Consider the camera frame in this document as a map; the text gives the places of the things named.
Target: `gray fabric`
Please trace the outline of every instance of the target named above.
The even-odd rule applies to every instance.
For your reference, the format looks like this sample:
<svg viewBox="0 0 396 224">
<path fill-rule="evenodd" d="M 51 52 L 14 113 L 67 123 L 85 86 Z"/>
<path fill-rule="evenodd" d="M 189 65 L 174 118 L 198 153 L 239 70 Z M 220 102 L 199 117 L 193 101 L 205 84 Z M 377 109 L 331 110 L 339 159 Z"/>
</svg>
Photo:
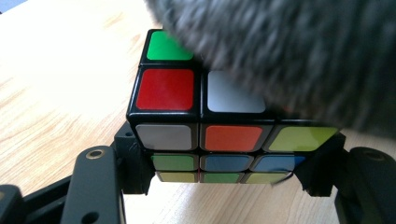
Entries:
<svg viewBox="0 0 396 224">
<path fill-rule="evenodd" d="M 183 46 L 268 105 L 396 138 L 396 1 L 147 2 Z"/>
</svg>

